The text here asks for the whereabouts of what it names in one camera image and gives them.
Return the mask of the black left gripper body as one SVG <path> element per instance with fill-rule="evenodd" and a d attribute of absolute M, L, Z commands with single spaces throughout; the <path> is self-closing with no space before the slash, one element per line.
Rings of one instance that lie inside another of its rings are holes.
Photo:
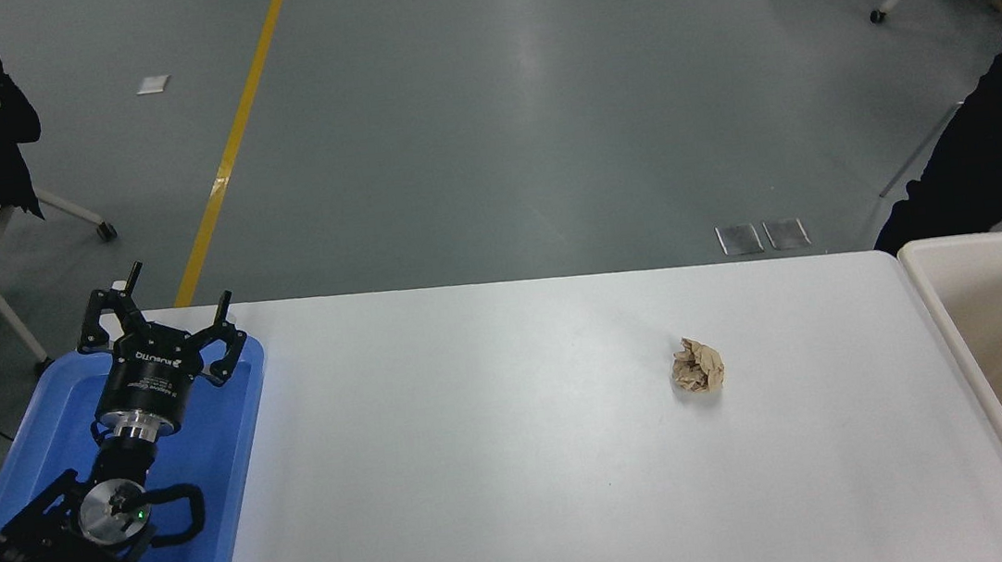
<path fill-rule="evenodd" d="M 162 324 L 124 333 L 112 348 L 111 371 L 94 420 L 113 428 L 127 413 L 157 416 L 162 427 L 180 426 L 196 375 L 204 368 L 202 350 L 210 339 Z"/>

